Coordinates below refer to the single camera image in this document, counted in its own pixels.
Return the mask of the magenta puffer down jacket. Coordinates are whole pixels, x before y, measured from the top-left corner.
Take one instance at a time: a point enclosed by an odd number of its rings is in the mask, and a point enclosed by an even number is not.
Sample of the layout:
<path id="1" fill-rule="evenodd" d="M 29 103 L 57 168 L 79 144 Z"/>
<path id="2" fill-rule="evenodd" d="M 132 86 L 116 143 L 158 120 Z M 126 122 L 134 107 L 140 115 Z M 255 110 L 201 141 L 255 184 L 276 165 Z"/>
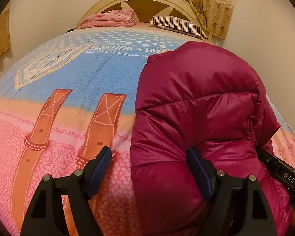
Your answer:
<path id="1" fill-rule="evenodd" d="M 255 175 L 278 235 L 291 219 L 289 194 L 256 155 L 272 152 L 279 123 L 254 69 L 204 42 L 151 55 L 139 77 L 130 147 L 131 177 L 144 235 L 195 235 L 208 204 L 186 162 L 196 147 L 231 176 Z"/>

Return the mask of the beige curtain on left wall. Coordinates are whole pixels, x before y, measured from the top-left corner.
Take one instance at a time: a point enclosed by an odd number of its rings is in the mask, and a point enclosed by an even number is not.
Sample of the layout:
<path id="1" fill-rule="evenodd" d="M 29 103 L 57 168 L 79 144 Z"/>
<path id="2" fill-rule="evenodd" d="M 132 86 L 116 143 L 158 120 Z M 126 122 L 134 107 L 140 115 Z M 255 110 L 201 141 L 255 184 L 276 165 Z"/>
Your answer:
<path id="1" fill-rule="evenodd" d="M 10 2 L 0 14 L 0 57 L 11 49 L 9 32 Z"/>

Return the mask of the cream wooden headboard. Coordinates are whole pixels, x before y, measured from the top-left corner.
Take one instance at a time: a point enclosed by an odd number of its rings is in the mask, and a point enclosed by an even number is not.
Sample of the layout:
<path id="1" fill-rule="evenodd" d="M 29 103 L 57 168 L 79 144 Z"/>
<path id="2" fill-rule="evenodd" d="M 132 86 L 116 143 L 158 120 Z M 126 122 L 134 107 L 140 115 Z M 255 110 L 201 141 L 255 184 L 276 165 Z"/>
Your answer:
<path id="1" fill-rule="evenodd" d="M 154 16 L 174 16 L 200 25 L 196 10 L 185 0 L 100 0 L 82 18 L 115 9 L 132 9 L 137 23 L 149 23 Z"/>

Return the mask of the striped pillow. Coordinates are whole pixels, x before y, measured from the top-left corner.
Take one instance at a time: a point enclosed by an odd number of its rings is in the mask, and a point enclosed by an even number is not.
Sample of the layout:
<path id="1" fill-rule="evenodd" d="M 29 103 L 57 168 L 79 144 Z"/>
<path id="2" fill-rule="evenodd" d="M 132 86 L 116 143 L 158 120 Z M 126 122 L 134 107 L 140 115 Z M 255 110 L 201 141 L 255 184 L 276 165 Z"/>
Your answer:
<path id="1" fill-rule="evenodd" d="M 154 16 L 150 20 L 149 24 L 157 27 L 163 26 L 166 28 L 191 34 L 196 37 L 204 38 L 206 40 L 208 39 L 207 35 L 199 25 L 174 16 Z"/>

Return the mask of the folded pink blanket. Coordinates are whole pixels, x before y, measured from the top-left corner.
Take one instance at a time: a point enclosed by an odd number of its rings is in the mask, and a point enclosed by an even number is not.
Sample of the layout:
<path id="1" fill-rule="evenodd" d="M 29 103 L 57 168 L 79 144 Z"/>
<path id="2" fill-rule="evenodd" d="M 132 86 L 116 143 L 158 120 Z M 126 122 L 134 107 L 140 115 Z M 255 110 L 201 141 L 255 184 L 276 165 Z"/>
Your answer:
<path id="1" fill-rule="evenodd" d="M 112 10 L 83 18 L 77 29 L 94 27 L 132 27 L 136 25 L 133 10 Z"/>

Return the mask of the blue pink printed bedspread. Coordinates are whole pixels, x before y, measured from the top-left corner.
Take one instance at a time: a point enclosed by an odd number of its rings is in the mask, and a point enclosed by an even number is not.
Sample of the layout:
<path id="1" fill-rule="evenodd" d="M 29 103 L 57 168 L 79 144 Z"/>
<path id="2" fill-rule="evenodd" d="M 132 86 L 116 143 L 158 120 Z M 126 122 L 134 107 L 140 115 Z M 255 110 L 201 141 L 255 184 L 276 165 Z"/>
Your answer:
<path id="1" fill-rule="evenodd" d="M 44 175 L 83 169 L 104 146 L 114 157 L 91 210 L 104 235 L 144 235 L 130 163 L 139 77 L 149 56 L 189 41 L 196 40 L 153 27 L 75 30 L 37 47 L 2 76 L 0 221 L 11 235 L 20 234 Z M 295 168 L 295 137 L 268 102 L 280 126 L 271 154 Z"/>

